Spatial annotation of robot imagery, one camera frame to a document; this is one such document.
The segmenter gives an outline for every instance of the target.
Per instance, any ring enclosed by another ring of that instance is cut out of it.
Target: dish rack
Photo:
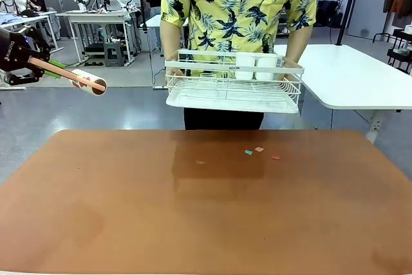
[[[273,58],[273,67],[242,66],[237,57]],[[288,59],[265,53],[178,50],[166,60],[170,106],[266,113],[298,113],[304,69]],[[170,74],[170,68],[184,76]],[[278,81],[237,79],[236,72],[277,73]]]

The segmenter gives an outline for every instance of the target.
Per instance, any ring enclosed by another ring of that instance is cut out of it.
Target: gray floor
[[[316,29],[311,43],[328,44],[329,31]],[[387,61],[388,44],[345,37],[344,44]],[[183,129],[181,109],[165,104],[167,92],[151,88],[111,88],[94,97],[75,88],[28,88],[0,92],[0,182],[6,180],[54,133],[63,129]],[[303,118],[330,127],[331,111],[306,94]],[[285,125],[284,115],[267,115],[264,129]],[[376,146],[412,179],[412,112],[390,113]],[[353,111],[335,111],[335,129],[366,132],[368,124]]]

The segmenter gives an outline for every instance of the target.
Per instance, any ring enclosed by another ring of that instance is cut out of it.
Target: hawaiian shirt
[[[290,31],[315,23],[316,0],[162,0],[162,20],[189,18],[188,48],[272,53],[283,8]]]

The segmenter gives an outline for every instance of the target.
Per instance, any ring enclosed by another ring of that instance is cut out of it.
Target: brown table
[[[0,186],[0,269],[406,274],[412,186],[352,131],[62,131]]]

